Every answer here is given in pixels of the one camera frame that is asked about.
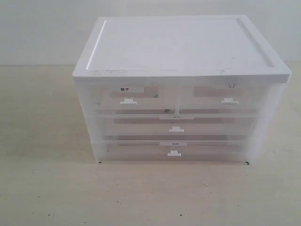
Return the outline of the top left small drawer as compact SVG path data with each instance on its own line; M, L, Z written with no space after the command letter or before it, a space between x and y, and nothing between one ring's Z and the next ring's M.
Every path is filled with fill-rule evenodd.
M177 86L115 86L93 90L94 104L101 110L175 109Z

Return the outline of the small drawer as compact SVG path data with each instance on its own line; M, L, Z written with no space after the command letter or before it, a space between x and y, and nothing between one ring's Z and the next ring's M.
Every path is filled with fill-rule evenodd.
M93 90L94 104L101 110L175 109L177 86L115 86Z
M265 87L181 86L174 107L188 109L259 109L267 93Z

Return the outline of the top right small drawer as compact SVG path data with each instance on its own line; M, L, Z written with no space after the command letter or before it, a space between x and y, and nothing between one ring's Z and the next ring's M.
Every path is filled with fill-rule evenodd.
M188 109L259 109L267 93L265 87L181 86L174 107Z

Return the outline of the white translucent drawer cabinet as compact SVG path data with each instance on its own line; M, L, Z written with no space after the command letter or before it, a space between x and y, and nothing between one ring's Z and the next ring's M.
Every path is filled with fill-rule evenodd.
M194 118L252 114L260 117L244 142L250 164L256 157L290 69L245 15L101 17L73 71L91 145L87 119ZM115 86L265 87L259 109L101 110L93 90Z

